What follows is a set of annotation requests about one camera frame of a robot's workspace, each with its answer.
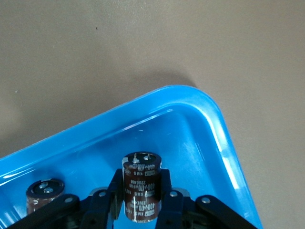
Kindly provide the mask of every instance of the blue tray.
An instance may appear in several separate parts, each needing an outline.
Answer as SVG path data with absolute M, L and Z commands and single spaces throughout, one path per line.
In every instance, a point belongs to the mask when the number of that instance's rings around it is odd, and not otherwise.
M 216 196 L 262 229 L 224 118 L 205 93 L 167 86 L 118 106 L 0 160 L 0 228 L 26 216 L 25 190 L 55 177 L 65 193 L 81 199 L 108 186 L 128 153 L 159 154 L 174 187 L 192 199 Z M 114 228 L 154 228 L 136 224 L 122 211 Z

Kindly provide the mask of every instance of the brown capacitor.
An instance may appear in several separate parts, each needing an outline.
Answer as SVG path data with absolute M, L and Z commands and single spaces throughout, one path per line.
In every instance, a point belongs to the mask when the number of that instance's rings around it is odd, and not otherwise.
M 59 197 L 64 186 L 58 179 L 40 180 L 31 184 L 26 191 L 27 213 L 30 214 Z
M 136 152 L 122 160 L 125 215 L 137 223 L 158 217 L 161 210 L 161 157 Z

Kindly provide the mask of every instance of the capacitor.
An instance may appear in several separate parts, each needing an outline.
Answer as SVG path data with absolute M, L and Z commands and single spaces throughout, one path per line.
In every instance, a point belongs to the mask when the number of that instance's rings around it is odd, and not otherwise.
M 150 222 L 161 210 L 161 157 L 136 152 L 122 160 L 125 215 L 137 223 Z
M 64 191 L 64 183 L 58 179 L 39 180 L 31 184 L 27 191 L 27 214 L 59 197 Z

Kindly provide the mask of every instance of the table surface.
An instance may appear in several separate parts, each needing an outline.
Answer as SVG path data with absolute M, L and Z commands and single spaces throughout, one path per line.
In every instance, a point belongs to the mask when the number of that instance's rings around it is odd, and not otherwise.
M 221 108 L 265 229 L 305 225 L 305 1 L 1 1 L 0 156 L 153 89 Z

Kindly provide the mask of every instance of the beige floor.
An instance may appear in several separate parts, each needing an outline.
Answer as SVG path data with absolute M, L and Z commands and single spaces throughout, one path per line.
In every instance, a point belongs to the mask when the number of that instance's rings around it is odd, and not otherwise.
M 220 106 L 266 229 L 305 226 L 305 1 L 1 1 L 0 156 L 145 92 Z

